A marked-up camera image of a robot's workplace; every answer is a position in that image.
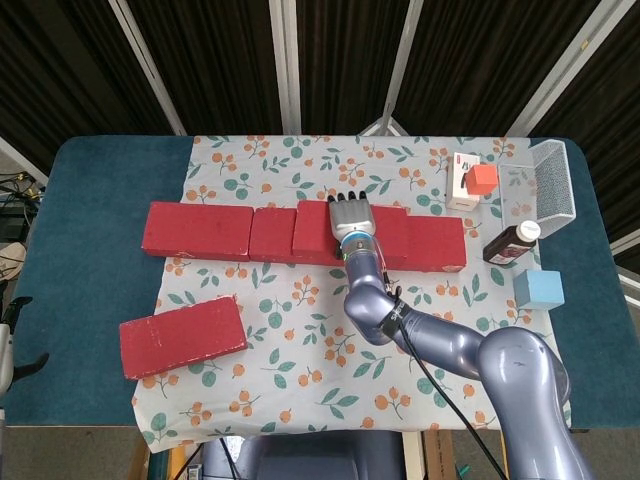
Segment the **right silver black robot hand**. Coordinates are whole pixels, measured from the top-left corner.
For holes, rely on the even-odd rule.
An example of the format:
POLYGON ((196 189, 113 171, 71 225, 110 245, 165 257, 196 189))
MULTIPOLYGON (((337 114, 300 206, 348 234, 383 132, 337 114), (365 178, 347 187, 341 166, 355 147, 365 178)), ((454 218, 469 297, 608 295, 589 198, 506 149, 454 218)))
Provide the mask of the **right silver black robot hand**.
POLYGON ((358 194, 349 191, 347 195, 330 195, 328 205, 331 231, 337 241, 341 242, 352 232, 375 234, 376 224, 364 190, 358 194))

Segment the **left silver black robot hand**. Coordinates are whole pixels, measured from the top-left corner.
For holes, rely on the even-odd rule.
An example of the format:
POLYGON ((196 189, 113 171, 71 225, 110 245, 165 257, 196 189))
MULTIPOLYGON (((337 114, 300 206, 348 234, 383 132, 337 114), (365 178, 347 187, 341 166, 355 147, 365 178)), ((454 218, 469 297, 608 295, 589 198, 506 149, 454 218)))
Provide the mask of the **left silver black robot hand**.
POLYGON ((13 340, 22 308, 33 301, 31 296, 21 296, 9 303, 1 318, 1 395, 11 386, 28 376, 39 372, 48 362, 50 354, 44 352, 34 362, 16 366, 14 364, 13 340))

